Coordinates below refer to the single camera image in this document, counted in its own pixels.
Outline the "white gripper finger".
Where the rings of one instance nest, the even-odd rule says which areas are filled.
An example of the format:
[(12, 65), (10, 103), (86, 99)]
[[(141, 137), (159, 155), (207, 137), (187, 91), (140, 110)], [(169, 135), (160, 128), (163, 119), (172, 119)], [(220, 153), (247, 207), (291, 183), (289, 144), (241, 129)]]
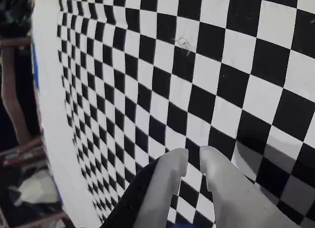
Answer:
[(218, 228), (296, 228), (219, 150), (200, 147), (200, 169), (212, 193)]
[(164, 228), (172, 196), (186, 175), (188, 149), (167, 152), (141, 169), (103, 228)]

